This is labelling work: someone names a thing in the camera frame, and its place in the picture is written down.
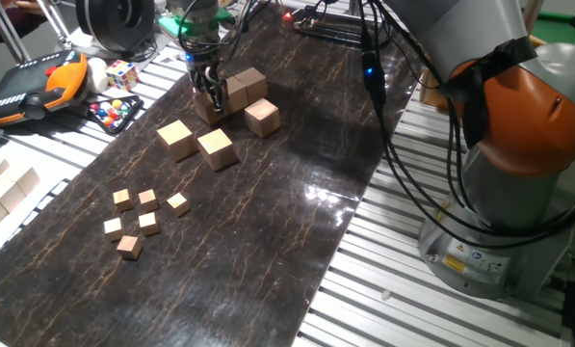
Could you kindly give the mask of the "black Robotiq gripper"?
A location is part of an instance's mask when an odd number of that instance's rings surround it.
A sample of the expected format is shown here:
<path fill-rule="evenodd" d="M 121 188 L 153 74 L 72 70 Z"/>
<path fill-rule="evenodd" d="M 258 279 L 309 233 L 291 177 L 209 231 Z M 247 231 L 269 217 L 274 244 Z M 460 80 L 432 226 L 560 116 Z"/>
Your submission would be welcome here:
<path fill-rule="evenodd" d="M 205 82 L 208 82 L 208 93 L 213 100 L 214 110 L 217 114 L 221 114 L 223 112 L 222 79 L 219 75 L 221 50 L 218 47 L 186 43 L 184 55 L 193 92 L 204 93 Z"/>

